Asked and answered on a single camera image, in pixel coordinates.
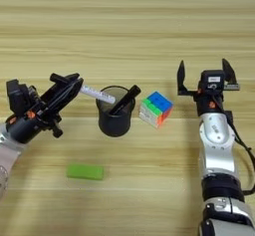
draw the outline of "pen holder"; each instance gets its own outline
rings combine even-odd
[[[115,97],[116,102],[111,105],[97,100],[99,127],[101,131],[108,136],[122,136],[127,133],[130,128],[131,112],[135,106],[135,99],[125,106],[121,112],[113,116],[110,115],[110,110],[122,99],[128,92],[128,89],[120,86],[110,86],[102,89],[102,92]]]

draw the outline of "wooden table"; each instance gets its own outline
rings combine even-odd
[[[241,84],[225,95],[235,124],[255,146],[255,0],[0,0],[0,117],[9,114],[5,82],[17,78],[40,94],[53,72],[78,72],[88,85],[153,91],[174,102],[160,129],[133,112],[129,133],[98,128],[95,101],[80,95],[62,112],[65,134],[43,132],[16,163],[0,204],[2,236],[196,235],[202,198],[195,104],[176,95],[228,59]],[[245,151],[235,146],[243,187],[252,184]],[[71,162],[101,164],[104,181],[70,180]],[[247,198],[255,212],[255,198]]]

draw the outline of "colorful cube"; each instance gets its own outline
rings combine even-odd
[[[172,107],[172,102],[159,92],[155,92],[142,101],[139,109],[139,117],[158,128],[169,116]]]

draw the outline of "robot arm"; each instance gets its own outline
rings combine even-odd
[[[0,198],[3,196],[12,166],[26,149],[27,143],[42,130],[52,130],[54,137],[63,132],[59,111],[79,93],[83,79],[79,74],[62,77],[52,74],[55,84],[39,97],[35,87],[7,82],[7,95],[13,114],[0,126]]]
[[[255,223],[245,203],[232,153],[237,136],[231,126],[231,112],[226,113],[222,106],[224,90],[239,90],[234,71],[223,60],[223,71],[204,71],[201,74],[197,91],[189,91],[184,86],[184,77],[181,62],[177,75],[178,94],[194,98],[201,118],[199,160],[204,210],[199,235],[255,236]]]

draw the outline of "green eraser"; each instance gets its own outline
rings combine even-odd
[[[104,168],[102,166],[70,164],[67,176],[71,178],[103,180]]]

